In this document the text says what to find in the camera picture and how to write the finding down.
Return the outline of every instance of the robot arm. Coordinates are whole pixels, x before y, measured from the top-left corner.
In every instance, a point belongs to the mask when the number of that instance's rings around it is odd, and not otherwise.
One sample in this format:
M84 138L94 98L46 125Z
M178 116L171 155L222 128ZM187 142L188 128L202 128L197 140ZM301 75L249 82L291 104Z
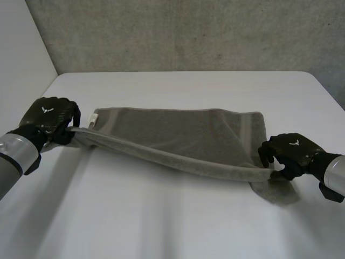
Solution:
M79 126L80 111L66 98L40 98L22 118L19 127L0 137L0 200L19 178L35 171L47 142L67 145L73 133L66 131L73 119Z
M293 180L303 174L316 177L326 199L342 202L345 196L345 156L326 153L320 146L298 133L271 137L258 149L264 167L274 158L285 168L273 172L272 180Z

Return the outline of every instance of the white wall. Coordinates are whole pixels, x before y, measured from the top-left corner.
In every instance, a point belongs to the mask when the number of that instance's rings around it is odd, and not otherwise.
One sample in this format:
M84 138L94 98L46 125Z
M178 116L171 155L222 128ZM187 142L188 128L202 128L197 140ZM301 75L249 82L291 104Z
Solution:
M0 1L0 135L57 77L24 0Z

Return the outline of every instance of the white logo on robot hand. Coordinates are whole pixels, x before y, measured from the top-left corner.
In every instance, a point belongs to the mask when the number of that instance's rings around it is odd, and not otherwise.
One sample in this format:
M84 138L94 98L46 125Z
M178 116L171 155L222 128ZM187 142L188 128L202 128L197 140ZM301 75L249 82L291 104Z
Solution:
M296 143L289 143L290 145L297 145L297 146L299 146L300 145L300 143L298 142L298 140L297 140L297 142Z
M42 106L42 111L43 111L43 113L51 112L51 111L53 111L53 110L54 110L54 108L51 108L50 110L47 110L47 109L44 109L44 107Z

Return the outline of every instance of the black robotic glove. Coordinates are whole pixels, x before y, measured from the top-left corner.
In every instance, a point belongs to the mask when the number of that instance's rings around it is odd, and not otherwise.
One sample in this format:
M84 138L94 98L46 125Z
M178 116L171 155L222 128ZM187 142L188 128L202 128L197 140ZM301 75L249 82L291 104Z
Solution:
M289 181L308 173L308 167L315 154L324 150L298 133L280 134L263 142L258 149L261 162L267 168L274 162L274 157L285 168L271 175L272 179L284 178Z
M19 128L34 125L47 137L48 142L67 145L74 137L73 132L66 131L73 119L73 126L79 127L80 111L78 105L67 98L39 98L23 116Z

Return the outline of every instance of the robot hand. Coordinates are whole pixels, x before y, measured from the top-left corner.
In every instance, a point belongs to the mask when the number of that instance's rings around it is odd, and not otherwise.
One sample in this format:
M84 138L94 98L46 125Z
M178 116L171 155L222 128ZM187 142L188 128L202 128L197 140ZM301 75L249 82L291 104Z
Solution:
M25 174L35 171L45 143L67 145L73 133L66 131L80 123L77 104L66 98L37 99L26 112L19 127L0 137L0 200Z
M285 165L282 171L276 172L272 178L283 177L292 180L308 172L308 167L315 154L324 150L298 133L281 134L263 142L258 149L261 162L267 168L275 157L280 164Z
M67 98L43 97L31 105L19 126L34 125L47 136L48 142L67 145L74 135L65 130L72 119L73 126L78 127L80 111L75 102Z

